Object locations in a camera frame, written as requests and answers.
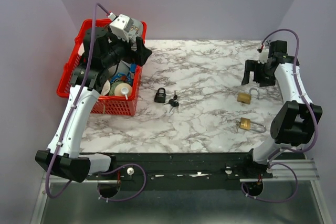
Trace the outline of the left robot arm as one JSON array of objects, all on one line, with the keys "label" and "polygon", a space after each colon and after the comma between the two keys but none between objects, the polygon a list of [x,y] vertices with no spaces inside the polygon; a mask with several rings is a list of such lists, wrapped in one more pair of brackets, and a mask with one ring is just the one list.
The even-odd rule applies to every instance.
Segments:
[{"label": "left robot arm", "polygon": [[47,174],[82,182],[99,173],[104,179],[116,175],[116,166],[105,154],[80,156],[80,142],[89,115],[98,102],[109,69],[124,61],[143,66],[152,51],[144,45],[142,30],[120,31],[96,26],[83,32],[82,53],[71,71],[68,102],[58,129],[46,150],[39,150],[35,161]]}]

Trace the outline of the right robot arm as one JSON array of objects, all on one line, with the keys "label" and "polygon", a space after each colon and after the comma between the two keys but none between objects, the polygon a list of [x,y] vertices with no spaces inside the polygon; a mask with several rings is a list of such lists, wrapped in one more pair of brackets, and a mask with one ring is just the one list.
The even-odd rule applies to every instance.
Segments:
[{"label": "right robot arm", "polygon": [[300,77],[299,63],[287,53],[287,42],[272,41],[267,60],[246,60],[242,84],[249,80],[260,87],[278,86],[283,106],[270,127],[270,140],[252,150],[252,157],[241,165],[242,173],[249,178],[260,172],[260,164],[267,164],[282,150],[299,151],[315,133],[315,125],[322,116],[322,107],[315,105],[306,95]]}]

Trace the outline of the brass padlock with keys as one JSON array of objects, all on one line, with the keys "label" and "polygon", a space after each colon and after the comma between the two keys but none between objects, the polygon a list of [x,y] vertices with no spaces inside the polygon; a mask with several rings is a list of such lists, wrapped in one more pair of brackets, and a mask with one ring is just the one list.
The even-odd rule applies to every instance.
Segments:
[{"label": "brass padlock with keys", "polygon": [[236,131],[238,131],[239,129],[246,131],[254,131],[257,133],[265,133],[267,131],[265,125],[253,122],[251,119],[248,118],[240,118],[236,120],[235,123],[236,123]]}]

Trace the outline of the black key bunch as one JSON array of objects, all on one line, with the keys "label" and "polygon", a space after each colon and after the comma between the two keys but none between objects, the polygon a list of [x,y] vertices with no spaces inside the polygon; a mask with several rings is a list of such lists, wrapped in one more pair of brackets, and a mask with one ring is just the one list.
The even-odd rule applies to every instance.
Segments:
[{"label": "black key bunch", "polygon": [[170,105],[169,113],[171,113],[173,110],[175,110],[178,113],[179,102],[177,99],[178,99],[177,92],[174,91],[173,98],[169,99],[169,101],[164,104],[164,105]]}]

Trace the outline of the black padlock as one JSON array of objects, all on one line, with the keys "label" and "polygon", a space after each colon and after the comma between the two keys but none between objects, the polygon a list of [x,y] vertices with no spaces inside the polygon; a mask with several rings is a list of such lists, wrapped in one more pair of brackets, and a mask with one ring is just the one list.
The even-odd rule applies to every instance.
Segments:
[{"label": "black padlock", "polygon": [[165,88],[158,88],[158,90],[155,94],[155,97],[154,97],[154,102],[164,104],[165,100],[166,100],[166,90],[165,90]]}]

